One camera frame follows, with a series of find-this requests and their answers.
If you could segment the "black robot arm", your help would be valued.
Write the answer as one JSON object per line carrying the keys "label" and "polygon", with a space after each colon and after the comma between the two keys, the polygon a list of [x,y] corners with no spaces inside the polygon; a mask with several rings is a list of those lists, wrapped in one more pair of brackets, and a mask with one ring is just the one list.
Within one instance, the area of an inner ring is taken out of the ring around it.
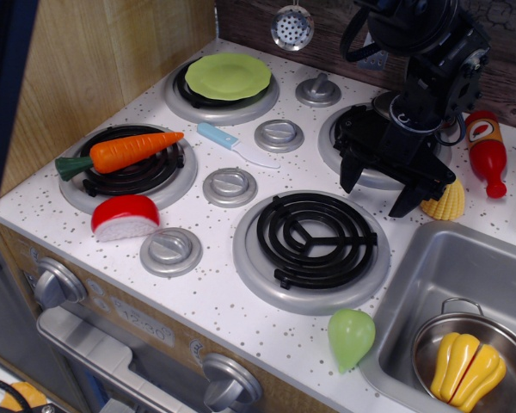
{"label": "black robot arm", "polygon": [[357,62],[385,51],[407,58],[402,91],[383,117],[365,105],[335,126],[341,186],[351,192],[366,169],[402,183],[389,215],[401,218],[424,200],[439,200],[455,174],[433,152],[441,127],[464,121],[482,95],[489,37],[457,1],[360,1],[340,43]]}

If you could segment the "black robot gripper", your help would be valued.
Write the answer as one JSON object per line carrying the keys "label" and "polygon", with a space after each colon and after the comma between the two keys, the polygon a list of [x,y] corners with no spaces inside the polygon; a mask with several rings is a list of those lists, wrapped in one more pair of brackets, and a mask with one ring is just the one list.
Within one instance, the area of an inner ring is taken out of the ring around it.
{"label": "black robot gripper", "polygon": [[[391,153],[400,162],[409,164],[412,159],[422,158],[416,154],[423,141],[431,147],[436,133],[444,123],[444,117],[426,108],[409,106],[406,100],[398,95],[390,105],[390,127],[381,140],[380,148],[385,154]],[[341,187],[351,193],[365,168],[366,157],[357,149],[344,153],[341,160]],[[447,166],[443,177],[436,176],[431,181],[421,179],[406,185],[390,209],[390,217],[404,217],[418,207],[425,199],[438,199],[448,184],[456,180],[455,173]]]}

